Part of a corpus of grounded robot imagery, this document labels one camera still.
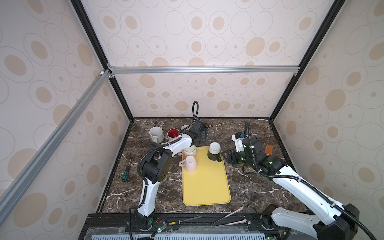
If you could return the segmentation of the pink mug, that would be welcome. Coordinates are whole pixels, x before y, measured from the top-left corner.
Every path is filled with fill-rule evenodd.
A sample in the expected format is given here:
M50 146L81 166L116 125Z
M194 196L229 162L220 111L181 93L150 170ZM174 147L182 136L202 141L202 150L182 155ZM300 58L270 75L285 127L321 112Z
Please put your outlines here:
M197 170L197 161L194 156L187 156L179 162L179 167L184 168L187 173L194 173Z

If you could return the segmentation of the white mug red inside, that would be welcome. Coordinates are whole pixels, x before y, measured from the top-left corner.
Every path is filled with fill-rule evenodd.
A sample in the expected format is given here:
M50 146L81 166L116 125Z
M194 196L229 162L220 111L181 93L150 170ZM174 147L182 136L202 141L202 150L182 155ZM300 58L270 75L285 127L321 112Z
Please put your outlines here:
M179 130L178 129L170 129L168 132L167 132L167 136L168 136L168 140L169 142L177 139L179 137Z

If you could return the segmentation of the white speckled mug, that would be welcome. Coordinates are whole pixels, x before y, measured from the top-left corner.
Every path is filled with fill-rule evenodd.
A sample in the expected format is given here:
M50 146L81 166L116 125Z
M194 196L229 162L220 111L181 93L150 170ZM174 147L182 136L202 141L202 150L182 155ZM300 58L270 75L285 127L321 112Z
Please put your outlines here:
M154 143L161 144L164 140L164 133L161 127L152 127L149 134Z

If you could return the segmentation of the grey mug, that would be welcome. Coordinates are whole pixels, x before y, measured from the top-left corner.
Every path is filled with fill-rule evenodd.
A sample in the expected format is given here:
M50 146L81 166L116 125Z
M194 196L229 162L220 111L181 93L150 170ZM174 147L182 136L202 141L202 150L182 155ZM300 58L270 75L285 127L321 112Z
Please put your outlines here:
M188 129L189 129L189 125L184 125L184 126L181 127L181 132L182 132L183 130L188 130Z

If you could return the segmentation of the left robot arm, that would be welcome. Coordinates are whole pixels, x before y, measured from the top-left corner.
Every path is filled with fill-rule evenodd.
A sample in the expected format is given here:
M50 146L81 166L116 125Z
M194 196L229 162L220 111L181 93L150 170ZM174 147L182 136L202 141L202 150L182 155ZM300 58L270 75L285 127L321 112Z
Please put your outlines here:
M133 216L142 229L149 229L154 222L155 200L162 182L170 169L172 157L198 142L208 130L208 124L198 119L199 103L193 102L193 122L178 136L167 143L153 143L137 166L139 177L143 180L143 189L138 206L130 207Z

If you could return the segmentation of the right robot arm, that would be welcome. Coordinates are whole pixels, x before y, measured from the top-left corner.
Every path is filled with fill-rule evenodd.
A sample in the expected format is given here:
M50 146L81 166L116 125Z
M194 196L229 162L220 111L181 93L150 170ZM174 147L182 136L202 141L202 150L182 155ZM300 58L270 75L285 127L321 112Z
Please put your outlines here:
M249 122L243 133L232 135L232 140L236 148L226 151L229 164L252 168L252 174L280 185L311 210L311 214L303 214L271 204L260 216L265 230L288 228L317 240L352 240L358 230L362 230L371 240L375 239L360 222L360 211L354 205L343 205L334 200L302 178L285 161L267 155L261 141L252 136Z

